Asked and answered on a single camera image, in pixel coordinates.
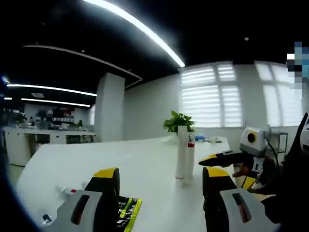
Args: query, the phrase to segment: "small bottle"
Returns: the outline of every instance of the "small bottle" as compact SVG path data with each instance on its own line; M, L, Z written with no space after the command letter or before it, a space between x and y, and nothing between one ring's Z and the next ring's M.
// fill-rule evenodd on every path
M193 169L194 169L194 152L195 152L195 143L194 143L194 134L191 133L189 136L188 148L187 148L187 157L186 157L186 170L185 170L185 179L193 179Z
M62 192L67 196L73 195L77 191L76 189L73 189L73 188L66 188L66 187L59 187L59 186L55 186L55 187L59 192Z

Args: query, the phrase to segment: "white pillar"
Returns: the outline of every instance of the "white pillar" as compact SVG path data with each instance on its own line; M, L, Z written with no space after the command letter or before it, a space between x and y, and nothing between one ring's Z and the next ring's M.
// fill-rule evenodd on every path
M98 142L122 140L125 79L111 73L98 84L94 129Z

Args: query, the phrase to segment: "black cable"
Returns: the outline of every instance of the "black cable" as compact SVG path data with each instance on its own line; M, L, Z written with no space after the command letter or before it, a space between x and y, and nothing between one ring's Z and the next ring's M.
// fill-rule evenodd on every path
M268 145L270 146L272 152L274 153L275 155L275 158L276 158L276 162L277 162L277 169L278 169L278 174L280 175L280 168L279 168L279 162L278 162L278 155L276 154L275 152L275 149L273 148L273 146L270 144L269 141L267 141Z
M245 180L243 181L241 188L244 186L245 182L246 182L247 176L245 177Z

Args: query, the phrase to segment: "blue object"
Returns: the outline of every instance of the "blue object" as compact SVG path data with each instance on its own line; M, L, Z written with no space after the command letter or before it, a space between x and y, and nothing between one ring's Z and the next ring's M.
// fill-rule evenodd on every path
M205 136L204 135L197 135L195 136L195 141L198 141L198 140L205 140Z

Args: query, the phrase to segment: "ceiling light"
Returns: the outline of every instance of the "ceiling light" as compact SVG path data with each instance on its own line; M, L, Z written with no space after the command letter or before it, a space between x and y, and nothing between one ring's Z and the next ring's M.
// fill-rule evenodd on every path
M90 107L90 105L85 104L78 104L78 103L70 103L70 102L64 102L64 101L48 101L48 100L41 100L41 99L29 99L29 98L22 98L23 101L33 101L33 102L49 102L49 103L58 103L58 104L65 104L65 105L77 105L77 106L84 106L84 107Z
M59 90L59 91L65 91L65 92L71 92L71 93L80 93L85 94L89 96L97 96L95 93L87 93L87 92L81 92L71 89L65 89L65 88L56 88L56 87L48 87L48 86L33 86L33 85L21 85L21 84L8 84L7 87L30 87L30 88L44 88L44 89L51 89L51 90Z
M120 9L118 6L115 6L114 4L111 4L104 0L84 0L86 2L92 3L94 5L100 6L102 8L105 8L116 15L122 17L126 21L132 23L134 26L136 26L138 29L140 29L142 32L144 32L146 35L148 35L153 41L155 41L160 47L162 47L172 58L173 60L180 66L184 67L185 64L182 62L182 60L175 54L175 52L152 30L149 29L145 24L140 22L138 19L130 15L128 12Z
M8 78L6 76L2 76L2 81L9 84L10 81L8 80Z

